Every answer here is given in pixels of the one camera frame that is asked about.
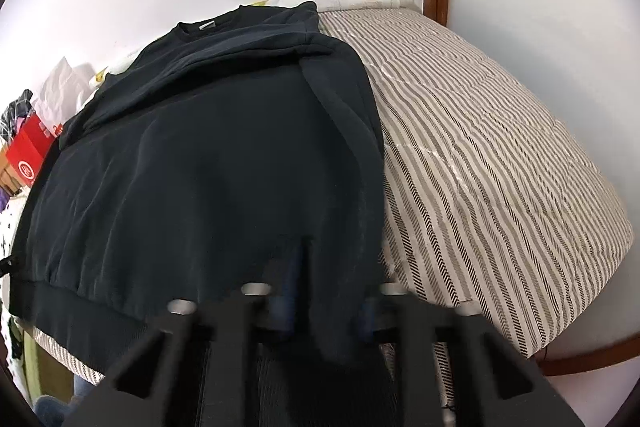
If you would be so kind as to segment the polka dot white fabric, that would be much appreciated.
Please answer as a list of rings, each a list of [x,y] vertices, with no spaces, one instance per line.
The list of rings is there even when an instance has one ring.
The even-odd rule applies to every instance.
[[[20,193],[9,199],[0,212],[0,255],[4,259],[12,251],[15,233],[28,199],[27,193]]]

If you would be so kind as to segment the black sweatshirt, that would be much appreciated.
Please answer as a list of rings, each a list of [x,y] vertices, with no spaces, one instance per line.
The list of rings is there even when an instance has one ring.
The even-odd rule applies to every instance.
[[[179,24],[108,76],[43,161],[14,239],[9,308],[105,372],[175,299],[280,286],[332,361],[378,264],[384,159],[356,51],[311,2]]]

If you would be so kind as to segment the plaid cloth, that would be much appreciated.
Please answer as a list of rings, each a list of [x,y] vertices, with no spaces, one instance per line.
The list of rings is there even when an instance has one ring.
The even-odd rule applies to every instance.
[[[0,130],[1,138],[6,144],[10,144],[17,132],[20,131],[24,121],[34,113],[32,108],[32,91],[25,89],[23,93],[11,102],[1,115]]]

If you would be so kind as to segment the striped mattress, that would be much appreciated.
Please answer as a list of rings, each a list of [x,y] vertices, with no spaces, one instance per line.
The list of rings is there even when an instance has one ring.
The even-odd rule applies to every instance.
[[[359,55],[378,111],[382,280],[435,305],[476,303],[522,355],[546,347],[634,240],[612,184],[561,121],[449,29],[408,9],[318,14],[321,32]]]

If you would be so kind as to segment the red paper bag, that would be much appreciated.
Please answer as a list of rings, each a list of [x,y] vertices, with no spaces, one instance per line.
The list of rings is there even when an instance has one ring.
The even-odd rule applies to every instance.
[[[27,186],[32,186],[56,135],[40,120],[30,115],[6,150],[6,159]]]

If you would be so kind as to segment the white plastic bag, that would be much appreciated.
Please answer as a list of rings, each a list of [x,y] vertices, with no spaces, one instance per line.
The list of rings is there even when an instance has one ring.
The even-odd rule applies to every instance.
[[[96,72],[86,63],[70,66],[63,57],[36,89],[30,104],[40,121],[53,135],[74,117],[96,89]]]

